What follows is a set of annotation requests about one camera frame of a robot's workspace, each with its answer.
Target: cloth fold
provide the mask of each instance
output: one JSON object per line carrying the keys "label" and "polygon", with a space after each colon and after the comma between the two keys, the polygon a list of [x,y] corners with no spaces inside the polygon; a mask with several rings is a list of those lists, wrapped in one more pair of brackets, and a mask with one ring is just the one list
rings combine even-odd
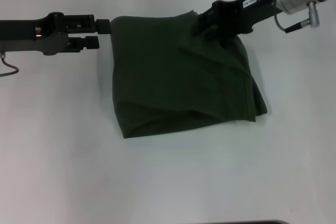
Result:
{"label": "cloth fold", "polygon": [[197,13],[111,22],[113,104],[125,138],[186,131],[267,109],[238,37],[195,35]]}

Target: black cable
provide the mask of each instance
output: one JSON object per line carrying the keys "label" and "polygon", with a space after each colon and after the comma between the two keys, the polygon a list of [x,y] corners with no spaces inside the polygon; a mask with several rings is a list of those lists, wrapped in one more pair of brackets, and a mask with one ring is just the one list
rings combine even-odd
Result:
{"label": "black cable", "polygon": [[15,69],[15,71],[9,73],[0,73],[0,77],[11,76],[13,74],[19,73],[19,69],[17,67],[12,66],[5,61],[5,55],[1,55],[1,61],[4,65],[8,66],[9,68]]}
{"label": "black cable", "polygon": [[285,29],[280,25],[278,16],[277,16],[277,0],[273,0],[273,9],[274,9],[274,20],[280,30],[285,31]]}

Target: white background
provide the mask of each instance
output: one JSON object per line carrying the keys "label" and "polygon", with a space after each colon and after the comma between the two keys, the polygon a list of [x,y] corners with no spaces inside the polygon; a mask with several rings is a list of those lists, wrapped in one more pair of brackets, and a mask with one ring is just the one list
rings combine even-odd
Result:
{"label": "white background", "polygon": [[[213,1],[0,0],[0,19],[166,17]],[[0,223],[336,223],[335,7],[318,6],[314,30],[268,19],[241,36],[269,109],[257,123],[125,140],[108,36],[80,54],[7,54],[20,73],[0,78]]]}

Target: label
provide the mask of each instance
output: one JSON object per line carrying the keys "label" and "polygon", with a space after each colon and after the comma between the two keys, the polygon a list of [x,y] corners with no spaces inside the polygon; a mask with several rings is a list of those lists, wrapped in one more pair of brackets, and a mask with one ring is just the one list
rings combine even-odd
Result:
{"label": "label", "polygon": [[246,8],[247,6],[250,6],[250,5],[252,5],[252,4],[256,3],[256,2],[257,2],[257,0],[245,0],[243,2],[243,8]]}

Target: folded cloth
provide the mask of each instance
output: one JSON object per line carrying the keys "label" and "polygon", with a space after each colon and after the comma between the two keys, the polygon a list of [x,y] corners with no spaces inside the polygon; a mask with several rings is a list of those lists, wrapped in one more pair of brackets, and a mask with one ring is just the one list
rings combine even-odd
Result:
{"label": "folded cloth", "polygon": [[197,13],[111,22],[113,103],[125,138],[186,131],[267,113],[238,37],[195,35]]}

